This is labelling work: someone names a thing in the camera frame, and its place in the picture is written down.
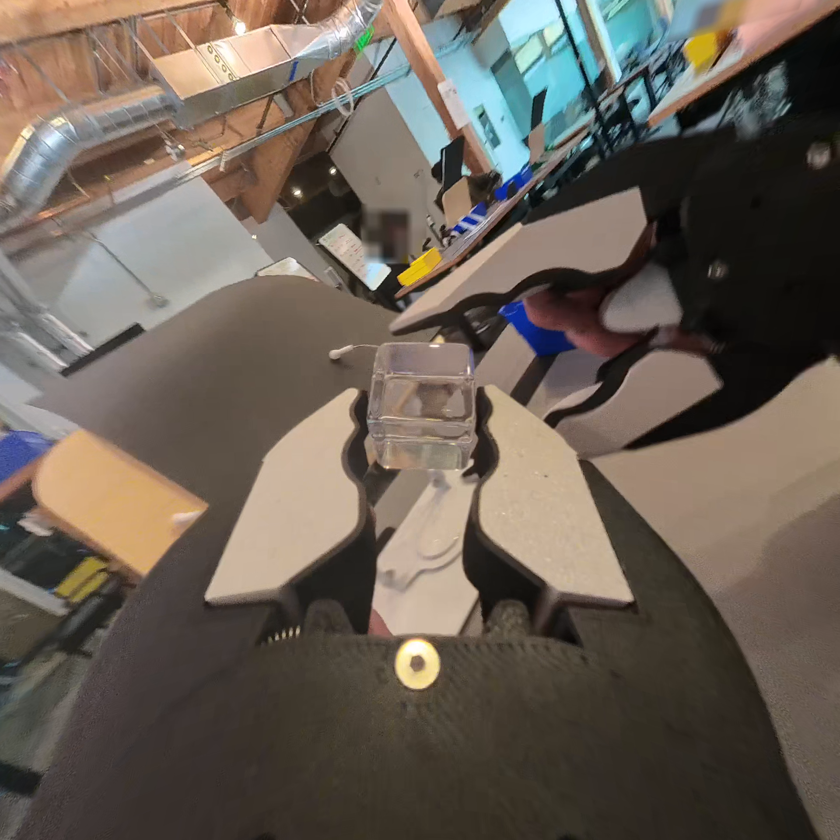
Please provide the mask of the white paper notice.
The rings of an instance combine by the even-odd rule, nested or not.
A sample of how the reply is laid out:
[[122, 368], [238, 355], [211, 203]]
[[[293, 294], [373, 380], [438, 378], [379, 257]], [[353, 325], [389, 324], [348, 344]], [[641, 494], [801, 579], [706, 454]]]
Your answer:
[[437, 84], [437, 89], [455, 128], [460, 131], [468, 126], [471, 122], [470, 115], [455, 83], [445, 78]]

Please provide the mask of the person's right hand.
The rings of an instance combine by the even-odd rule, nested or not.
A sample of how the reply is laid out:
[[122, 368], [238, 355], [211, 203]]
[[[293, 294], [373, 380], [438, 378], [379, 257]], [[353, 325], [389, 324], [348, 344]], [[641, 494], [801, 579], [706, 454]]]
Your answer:
[[536, 327], [564, 333], [579, 350], [611, 359], [643, 340], [649, 331], [616, 332], [603, 326], [600, 310], [615, 289], [636, 276], [648, 263], [657, 241], [657, 223], [650, 223], [616, 276], [605, 285], [561, 293], [557, 287], [536, 292], [523, 301], [528, 320]]

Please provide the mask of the whiteboard with writing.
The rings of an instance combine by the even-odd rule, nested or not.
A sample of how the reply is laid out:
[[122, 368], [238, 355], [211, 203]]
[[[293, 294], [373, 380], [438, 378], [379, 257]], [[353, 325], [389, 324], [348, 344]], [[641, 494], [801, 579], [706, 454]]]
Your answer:
[[391, 275], [391, 268], [373, 260], [362, 240], [344, 223], [331, 227], [318, 244], [371, 292], [378, 291]]

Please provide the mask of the yellow flat bin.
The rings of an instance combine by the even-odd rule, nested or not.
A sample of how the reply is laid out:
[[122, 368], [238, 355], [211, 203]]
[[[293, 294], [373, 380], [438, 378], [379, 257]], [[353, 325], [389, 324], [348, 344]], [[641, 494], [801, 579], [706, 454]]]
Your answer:
[[417, 257], [397, 277], [401, 287], [410, 287], [425, 278], [441, 263], [442, 255], [438, 248], [430, 248]]

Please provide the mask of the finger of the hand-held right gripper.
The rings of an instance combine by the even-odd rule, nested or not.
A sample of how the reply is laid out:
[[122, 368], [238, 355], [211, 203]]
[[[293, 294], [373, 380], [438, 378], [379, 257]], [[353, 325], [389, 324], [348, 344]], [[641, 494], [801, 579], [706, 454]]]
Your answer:
[[390, 332], [445, 326], [471, 309], [504, 305], [561, 280], [573, 290], [586, 287], [627, 263], [647, 226], [638, 186], [517, 224], [426, 290]]
[[706, 357], [640, 343], [602, 364], [592, 385], [553, 404], [543, 421], [579, 457], [599, 458], [625, 450], [721, 388]]

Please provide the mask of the yellow small bin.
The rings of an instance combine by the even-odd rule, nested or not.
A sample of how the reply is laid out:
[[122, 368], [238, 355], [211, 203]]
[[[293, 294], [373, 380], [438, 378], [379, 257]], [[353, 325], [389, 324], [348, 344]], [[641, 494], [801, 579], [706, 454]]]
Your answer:
[[688, 38], [681, 48], [686, 64], [695, 72], [708, 70], [726, 48], [727, 34], [707, 31]]

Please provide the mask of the white display stand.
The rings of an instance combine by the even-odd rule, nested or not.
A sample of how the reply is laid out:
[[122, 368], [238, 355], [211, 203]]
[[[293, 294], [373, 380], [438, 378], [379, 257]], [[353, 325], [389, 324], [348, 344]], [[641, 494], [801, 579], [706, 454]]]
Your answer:
[[257, 277], [208, 294], [136, 339], [43, 387], [33, 405], [144, 462], [208, 504], [146, 591], [201, 605], [272, 446], [348, 388], [371, 383], [396, 314], [299, 277]]

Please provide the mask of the blue plastic bin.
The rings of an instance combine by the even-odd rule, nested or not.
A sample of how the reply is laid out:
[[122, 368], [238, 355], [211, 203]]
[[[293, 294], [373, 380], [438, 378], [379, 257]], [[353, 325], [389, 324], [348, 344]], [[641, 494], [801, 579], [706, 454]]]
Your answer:
[[524, 339], [539, 358], [547, 358], [576, 350], [562, 331], [543, 329], [530, 319], [523, 302], [515, 301], [499, 309], [498, 314]]

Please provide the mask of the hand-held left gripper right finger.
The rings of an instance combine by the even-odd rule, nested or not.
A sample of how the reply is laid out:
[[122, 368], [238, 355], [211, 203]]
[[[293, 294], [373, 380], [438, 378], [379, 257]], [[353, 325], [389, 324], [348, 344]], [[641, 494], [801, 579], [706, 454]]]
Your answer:
[[494, 385], [476, 393], [478, 482], [463, 566], [483, 619], [518, 602], [538, 634], [557, 613], [635, 605], [630, 584], [574, 451]]

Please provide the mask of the black pole stand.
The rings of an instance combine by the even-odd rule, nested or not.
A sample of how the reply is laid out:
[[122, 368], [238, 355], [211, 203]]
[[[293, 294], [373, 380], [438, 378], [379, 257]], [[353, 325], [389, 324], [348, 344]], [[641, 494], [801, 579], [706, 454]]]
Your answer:
[[567, 16], [567, 13], [565, 12], [563, 2], [562, 1], [555, 1], [554, 3], [556, 5], [556, 7], [558, 8], [560, 19], [561, 19], [561, 22], [563, 23], [563, 27], [564, 27], [565, 32], [567, 34], [569, 44], [570, 44], [570, 48], [572, 50], [572, 54], [574, 56], [575, 64], [578, 68], [578, 71], [579, 71], [579, 73], [581, 75], [581, 78], [582, 78], [582, 81], [583, 81], [584, 98], [587, 100], [588, 104], [591, 106], [591, 110], [593, 111], [593, 113], [595, 115], [596, 141], [597, 141], [597, 144], [598, 144], [598, 148], [599, 148], [600, 152], [602, 153], [602, 158], [605, 160], [608, 156], [610, 156], [614, 153], [613, 142], [611, 140], [609, 130], [608, 130], [607, 125], [606, 125], [605, 118], [603, 116], [600, 105], [598, 103], [599, 102], [598, 97], [595, 95], [595, 90], [593, 88], [591, 79], [589, 78], [589, 75], [587, 74], [587, 71], [586, 71], [586, 68], [585, 68], [585, 63], [584, 63], [584, 60], [583, 60], [583, 56], [581, 54], [581, 51], [579, 50], [579, 47], [578, 47], [576, 41], [574, 40], [574, 32], [572, 31], [570, 20]]

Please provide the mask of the clear acrylic cube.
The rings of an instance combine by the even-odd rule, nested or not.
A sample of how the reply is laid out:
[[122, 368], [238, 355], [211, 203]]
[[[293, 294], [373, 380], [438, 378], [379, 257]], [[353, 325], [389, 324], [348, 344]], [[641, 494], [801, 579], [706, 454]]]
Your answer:
[[366, 422], [384, 469], [467, 469], [476, 446], [472, 349], [462, 343], [380, 345]]

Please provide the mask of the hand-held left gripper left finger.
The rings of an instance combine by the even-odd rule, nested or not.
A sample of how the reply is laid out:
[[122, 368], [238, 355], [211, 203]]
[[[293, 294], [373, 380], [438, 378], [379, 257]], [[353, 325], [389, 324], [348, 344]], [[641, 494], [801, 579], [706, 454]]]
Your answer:
[[312, 603], [332, 601], [356, 633], [367, 633], [375, 588], [367, 396], [341, 392], [269, 450], [205, 590], [207, 605], [274, 604], [296, 622]]

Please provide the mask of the silver ventilation duct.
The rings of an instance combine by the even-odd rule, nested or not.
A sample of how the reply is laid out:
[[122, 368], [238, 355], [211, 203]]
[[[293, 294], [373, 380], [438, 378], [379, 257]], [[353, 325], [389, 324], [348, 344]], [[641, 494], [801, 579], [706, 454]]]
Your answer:
[[156, 56], [135, 39], [150, 84], [69, 102], [23, 128], [2, 161], [2, 224], [36, 215], [84, 153], [166, 122], [193, 129], [274, 98], [356, 47], [382, 6], [345, 2], [317, 23], [269, 24], [203, 44], [166, 12], [185, 49], [159, 45]]

